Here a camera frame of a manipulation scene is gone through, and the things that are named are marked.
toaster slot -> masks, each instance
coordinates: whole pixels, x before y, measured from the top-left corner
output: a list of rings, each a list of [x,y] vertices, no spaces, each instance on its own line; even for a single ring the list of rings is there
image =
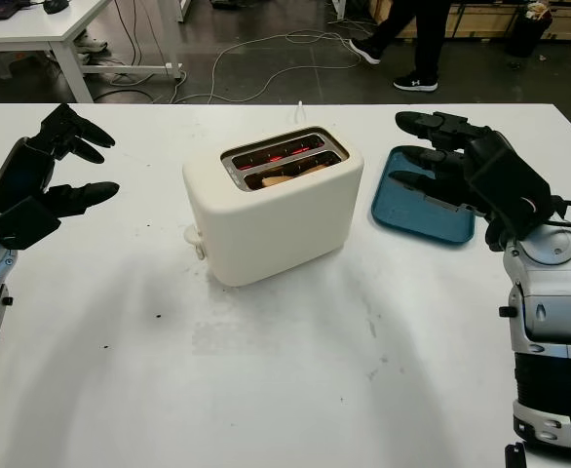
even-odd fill
[[[259,190],[297,177],[304,177],[341,161],[342,159],[333,151],[323,151],[281,166],[249,174],[245,177],[245,183],[250,190]]]
[[[247,171],[323,146],[324,141],[320,136],[306,135],[235,156],[232,158],[232,163],[238,171]]]

cream toaster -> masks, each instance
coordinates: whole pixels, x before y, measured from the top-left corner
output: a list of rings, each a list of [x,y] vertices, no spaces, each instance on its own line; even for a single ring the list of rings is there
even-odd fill
[[[196,222],[184,237],[227,286],[275,275],[344,244],[362,170],[319,127],[195,157],[182,170]]]

toaster lever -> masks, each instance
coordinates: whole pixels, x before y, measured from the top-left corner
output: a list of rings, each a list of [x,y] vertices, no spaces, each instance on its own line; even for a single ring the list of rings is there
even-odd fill
[[[199,260],[203,260],[206,257],[204,243],[201,240],[201,232],[197,230],[197,226],[191,224],[184,230],[184,240],[188,244],[195,246],[195,252]]]

computer mouse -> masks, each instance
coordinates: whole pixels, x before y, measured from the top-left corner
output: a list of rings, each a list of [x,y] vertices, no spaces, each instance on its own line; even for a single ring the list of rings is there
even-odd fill
[[[61,12],[69,6],[68,0],[45,0],[43,2],[43,10],[48,15]]]

gray floor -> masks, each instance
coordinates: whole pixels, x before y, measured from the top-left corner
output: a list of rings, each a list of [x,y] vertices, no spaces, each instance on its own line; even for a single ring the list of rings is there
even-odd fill
[[[143,51],[142,63],[162,63],[151,36],[146,15],[138,0],[137,36]],[[143,0],[153,19],[156,36],[162,44],[155,0]],[[128,29],[132,32],[132,0],[119,0]],[[297,29],[339,32],[344,36],[364,36],[352,24],[336,27],[332,7],[324,0],[256,0],[238,11],[214,10],[209,0],[192,0],[187,22],[181,24],[181,59],[188,80],[179,97],[209,92],[211,70],[218,54],[242,41],[285,34]],[[109,53],[99,59],[132,60],[132,48],[111,3],[90,27],[90,32],[109,42]],[[398,74],[410,71],[413,45],[397,43],[388,48],[382,63],[372,67],[359,65],[347,70],[302,69],[277,77],[255,104],[338,103],[419,103],[419,102],[552,102],[571,121],[571,44],[541,44],[533,58],[517,62],[504,53],[499,43],[448,42],[440,64],[440,88],[431,95],[400,92],[391,86]],[[232,99],[257,93],[268,78],[291,66],[344,66],[354,57],[338,41],[322,40],[315,44],[292,44],[276,38],[237,49],[223,57],[216,69],[215,92]],[[0,80],[0,102],[73,101],[63,76],[52,63],[42,65],[28,59],[13,65],[14,78]],[[94,96],[115,90],[109,86],[112,76],[87,79]],[[166,102],[172,85],[164,77],[154,77],[138,86],[158,102]],[[101,102],[149,102],[134,93],[104,97]],[[205,102],[204,97],[190,103]]]

